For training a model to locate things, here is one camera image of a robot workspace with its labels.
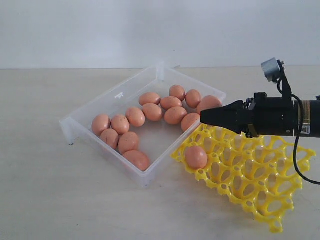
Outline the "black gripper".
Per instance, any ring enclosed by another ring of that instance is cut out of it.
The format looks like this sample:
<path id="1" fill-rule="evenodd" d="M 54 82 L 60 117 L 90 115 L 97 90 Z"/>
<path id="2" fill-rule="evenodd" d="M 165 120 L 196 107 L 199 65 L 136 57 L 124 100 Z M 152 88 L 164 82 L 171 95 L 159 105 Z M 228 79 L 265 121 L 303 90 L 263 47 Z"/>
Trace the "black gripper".
<path id="1" fill-rule="evenodd" d="M 202 110 L 202 124 L 245 133 L 249 138 L 260 135 L 293 135 L 293 101 L 288 96 L 268 97 L 258 92 L 246 101 L 237 100 L 222 107 Z"/>

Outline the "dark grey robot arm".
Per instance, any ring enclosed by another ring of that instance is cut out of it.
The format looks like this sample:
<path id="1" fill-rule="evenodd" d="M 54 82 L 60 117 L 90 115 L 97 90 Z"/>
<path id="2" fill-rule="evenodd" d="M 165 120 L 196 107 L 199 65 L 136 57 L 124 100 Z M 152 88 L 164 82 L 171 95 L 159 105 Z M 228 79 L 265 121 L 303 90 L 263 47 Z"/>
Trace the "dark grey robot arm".
<path id="1" fill-rule="evenodd" d="M 298 135 L 302 122 L 302 137 L 320 137 L 320 99 L 292 100 L 289 96 L 267 97 L 265 92 L 256 92 L 246 102 L 237 100 L 229 105 L 206 109 L 200 112 L 200 122 L 228 129 L 248 138 L 259 136 Z"/>

